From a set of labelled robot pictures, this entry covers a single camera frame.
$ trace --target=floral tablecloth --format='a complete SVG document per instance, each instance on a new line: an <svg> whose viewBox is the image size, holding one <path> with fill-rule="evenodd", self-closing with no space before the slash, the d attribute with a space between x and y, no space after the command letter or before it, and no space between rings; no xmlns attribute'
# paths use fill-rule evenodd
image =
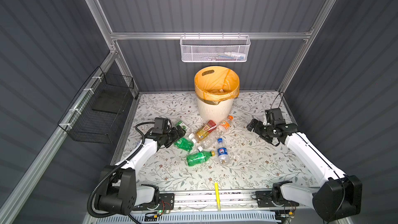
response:
<svg viewBox="0 0 398 224"><path fill-rule="evenodd" d="M212 190L214 182L218 182L220 189L269 188L272 183L284 180L291 180L298 185L316 186L311 172L290 149L282 144L274 147L246 129L252 118L263 119L264 110L271 107L276 96L277 92L241 92L235 99L231 110L233 125L223 136L231 159L227 166L221 166L217 157L212 157L206 163L188 167L188 152L172 145L168 149L160 149L149 158L140 170L137 181L155 184L161 191ZM273 107L277 107L280 101L277 99ZM290 123L283 103L281 110L286 122ZM134 126L153 121L155 117L170 118L173 124L182 120L193 131L204 124L198 113L195 93L143 94L123 157L141 139ZM150 126L140 128L145 133Z"/></svg>

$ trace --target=green plastic bottle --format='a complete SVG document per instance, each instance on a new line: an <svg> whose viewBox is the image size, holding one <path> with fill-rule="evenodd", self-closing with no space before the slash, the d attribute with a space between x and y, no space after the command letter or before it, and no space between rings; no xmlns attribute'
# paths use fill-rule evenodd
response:
<svg viewBox="0 0 398 224"><path fill-rule="evenodd" d="M174 145L179 148L186 150L187 152L190 152L194 146L194 143L190 140L187 140L186 138L180 138L177 140Z"/></svg>
<svg viewBox="0 0 398 224"><path fill-rule="evenodd" d="M214 153L214 151L211 152L198 152L192 155L187 156L187 162L188 162L188 166L194 166L200 163L204 163L207 160L209 160L209 158L214 157L216 154Z"/></svg>

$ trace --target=pepsi label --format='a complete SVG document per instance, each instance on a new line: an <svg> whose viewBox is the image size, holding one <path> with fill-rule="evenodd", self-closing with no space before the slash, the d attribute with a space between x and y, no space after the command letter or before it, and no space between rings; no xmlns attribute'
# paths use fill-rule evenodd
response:
<svg viewBox="0 0 398 224"><path fill-rule="evenodd" d="M220 149L217 150L217 152L218 152L219 156L228 155L228 153L226 152L226 148L220 148Z"/></svg>

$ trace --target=yellow stick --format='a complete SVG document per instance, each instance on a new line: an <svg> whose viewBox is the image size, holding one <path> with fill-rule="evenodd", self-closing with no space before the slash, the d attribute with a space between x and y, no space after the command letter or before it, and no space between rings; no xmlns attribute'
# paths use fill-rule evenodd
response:
<svg viewBox="0 0 398 224"><path fill-rule="evenodd" d="M221 211L220 195L218 194L218 183L214 183L214 188L216 190L217 208L218 208L218 211Z"/></svg>

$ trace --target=corrugated panel wall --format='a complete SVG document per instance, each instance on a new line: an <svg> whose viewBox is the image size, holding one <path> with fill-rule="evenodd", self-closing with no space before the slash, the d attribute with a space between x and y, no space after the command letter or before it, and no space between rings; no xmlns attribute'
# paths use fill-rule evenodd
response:
<svg viewBox="0 0 398 224"><path fill-rule="evenodd" d="M177 40L119 40L140 91L194 90L193 78L207 66L234 70L240 89L277 89L302 40L253 40L247 62L187 63Z"/></svg>
<svg viewBox="0 0 398 224"><path fill-rule="evenodd" d="M114 32L302 32L324 0L99 0Z"/></svg>
<svg viewBox="0 0 398 224"><path fill-rule="evenodd" d="M84 0L0 0L0 205L108 52ZM81 223L111 153L66 140L14 223Z"/></svg>
<svg viewBox="0 0 398 224"><path fill-rule="evenodd" d="M286 98L314 145L363 182L356 223L396 222L398 0L338 0Z"/></svg>

